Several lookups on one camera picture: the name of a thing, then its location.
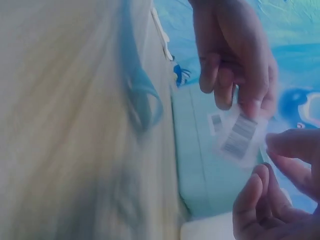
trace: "blurry fabric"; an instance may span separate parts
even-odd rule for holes
[[[0,2],[0,239],[178,239],[151,4]]]

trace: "barcode sticker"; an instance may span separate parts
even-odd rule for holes
[[[232,113],[220,133],[218,151],[241,167],[253,167],[267,124],[265,119],[249,119],[238,106],[232,107]]]
[[[221,113],[209,114],[208,122],[212,136],[215,136],[223,129],[223,117]]]
[[[257,125],[257,122],[248,119],[241,113],[221,150],[235,159],[242,160],[246,155]]]

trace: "finger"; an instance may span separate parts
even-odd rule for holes
[[[254,240],[264,229],[257,222],[256,206],[263,191],[263,183],[254,173],[239,193],[233,205],[233,234],[237,240]]]
[[[268,67],[269,74],[269,88],[268,92],[264,96],[261,104],[260,115],[266,119],[270,119],[276,112],[277,103],[277,82],[278,82],[278,66],[272,56]]]
[[[267,201],[269,170],[265,165],[258,165],[254,168],[252,173],[258,174],[262,182],[261,197],[255,207],[257,221],[258,223],[261,223],[261,221],[263,222],[272,216],[271,209]]]
[[[220,56],[216,53],[209,54],[206,59],[201,59],[201,74],[199,85],[205,94],[212,93],[219,70]]]
[[[232,106],[233,81],[234,74],[230,69],[219,69],[217,81],[214,84],[214,99],[216,106],[221,110],[228,110]]]
[[[268,163],[265,163],[265,165],[269,170],[268,201],[273,216],[284,223],[293,223],[309,217],[308,213],[292,207],[286,195],[280,189],[271,165]]]
[[[244,68],[245,84],[239,86],[239,104],[254,118],[269,89],[267,37],[258,16],[245,2],[224,4],[217,19],[224,38]]]
[[[292,158],[279,156],[269,150],[267,150],[267,153],[275,166],[300,192],[306,194],[315,201],[320,199],[309,168],[304,167]]]
[[[312,163],[319,153],[320,129],[290,129],[280,134],[268,134],[266,144],[274,154],[299,158]]]

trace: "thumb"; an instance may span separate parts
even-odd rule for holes
[[[262,180],[257,173],[253,173],[233,205],[233,234],[236,239],[254,239],[263,232],[256,215],[262,192]]]

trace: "barcode label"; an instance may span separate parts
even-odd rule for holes
[[[208,121],[212,136],[216,135],[216,133],[220,132],[223,129],[223,120],[219,113],[210,114],[208,116]]]
[[[221,150],[237,160],[242,160],[250,146],[258,123],[244,116],[238,116]]]

